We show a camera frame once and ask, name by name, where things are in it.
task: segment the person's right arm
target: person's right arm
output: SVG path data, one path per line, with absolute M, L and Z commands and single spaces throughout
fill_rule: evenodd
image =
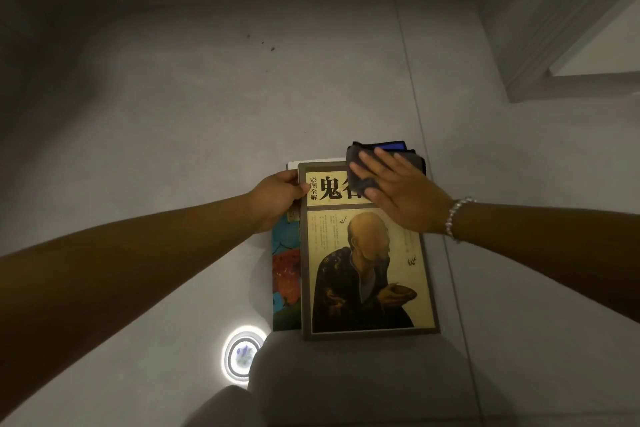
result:
M 365 196 L 402 227 L 445 234 L 455 201 L 399 154 L 382 149 L 381 165 L 360 154 L 380 190 Z M 456 239 L 529 266 L 640 322 L 640 215 L 607 211 L 467 203 L 455 214 Z

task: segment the person's left hand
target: person's left hand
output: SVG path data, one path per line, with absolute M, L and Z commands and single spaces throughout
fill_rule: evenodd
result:
M 309 192 L 308 184 L 298 184 L 298 171 L 283 171 L 266 177 L 248 194 L 250 209 L 258 220 L 256 233 L 272 229 L 295 199 Z

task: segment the hand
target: hand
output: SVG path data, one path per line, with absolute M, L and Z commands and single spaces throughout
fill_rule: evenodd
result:
M 393 288 L 397 285 L 397 282 L 389 284 L 382 289 L 376 298 L 382 307 L 400 307 L 401 305 L 409 302 L 409 298 L 404 294 L 396 294 Z
M 350 165 L 358 177 L 373 178 L 382 190 L 369 187 L 365 196 L 403 228 L 444 234 L 445 221 L 455 201 L 400 154 L 391 157 L 380 148 L 375 153 L 388 167 L 365 152 L 359 156 L 370 171 L 355 162 Z
M 247 194 L 251 212 L 258 222 L 256 233 L 272 229 L 293 201 L 301 199 L 308 192 L 308 184 L 298 184 L 297 170 L 278 172 L 260 181 Z

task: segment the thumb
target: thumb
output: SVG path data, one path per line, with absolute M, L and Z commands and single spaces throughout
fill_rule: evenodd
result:
M 305 194 L 309 192 L 309 189 L 311 188 L 311 186 L 309 186 L 308 183 L 305 182 L 304 184 L 291 186 L 291 188 L 292 188 L 293 199 L 302 199 L 302 197 L 304 197 Z
M 380 191 L 380 189 L 368 187 L 364 190 L 364 195 L 368 197 L 373 204 L 375 204 L 389 216 L 391 216 L 397 210 L 397 207 L 395 204 L 393 204 L 391 198 L 388 197 L 384 192 Z

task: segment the book cover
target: book cover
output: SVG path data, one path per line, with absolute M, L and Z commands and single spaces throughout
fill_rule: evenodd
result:
M 349 189 L 346 162 L 298 166 L 305 339 L 439 332 L 422 236 Z

